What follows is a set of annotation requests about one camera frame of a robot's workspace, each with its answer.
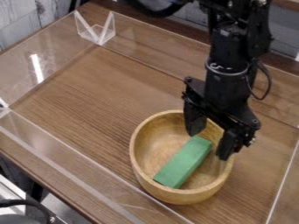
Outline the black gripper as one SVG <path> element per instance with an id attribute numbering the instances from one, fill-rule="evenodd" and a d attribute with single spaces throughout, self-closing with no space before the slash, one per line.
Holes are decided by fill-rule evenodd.
<path id="1" fill-rule="evenodd" d="M 183 116 L 189 135 L 198 135 L 213 120 L 223 128 L 217 155 L 227 161 L 234 152 L 253 144 L 261 121 L 249 106 L 259 62 L 246 62 L 242 67 L 223 66 L 206 61 L 207 77 L 185 79 Z"/>

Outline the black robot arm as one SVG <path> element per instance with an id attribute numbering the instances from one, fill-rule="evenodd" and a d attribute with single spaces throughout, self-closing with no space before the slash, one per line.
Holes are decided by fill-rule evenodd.
<path id="1" fill-rule="evenodd" d="M 166 18 L 197 1 L 209 15 L 210 56 L 207 76 L 185 78 L 183 115 L 187 133 L 198 135 L 214 121 L 223 128 L 217 156 L 227 160 L 253 144 L 261 121 L 249 106 L 258 72 L 270 76 L 261 56 L 269 53 L 273 35 L 269 28 L 271 0 L 171 0 L 154 10 L 141 0 L 127 2 L 145 14 Z"/>

